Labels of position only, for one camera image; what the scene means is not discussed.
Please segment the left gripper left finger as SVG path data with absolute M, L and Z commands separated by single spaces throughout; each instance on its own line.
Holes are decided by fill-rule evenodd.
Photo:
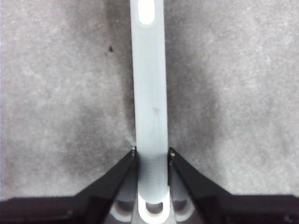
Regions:
M 73 196 L 21 197 L 0 203 L 2 224 L 129 224 L 138 158 L 130 150 L 106 174 Z

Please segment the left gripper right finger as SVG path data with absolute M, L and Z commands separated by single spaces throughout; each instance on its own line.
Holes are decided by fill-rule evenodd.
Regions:
M 169 149 L 170 195 L 178 224 L 297 224 L 292 195 L 233 195 Z

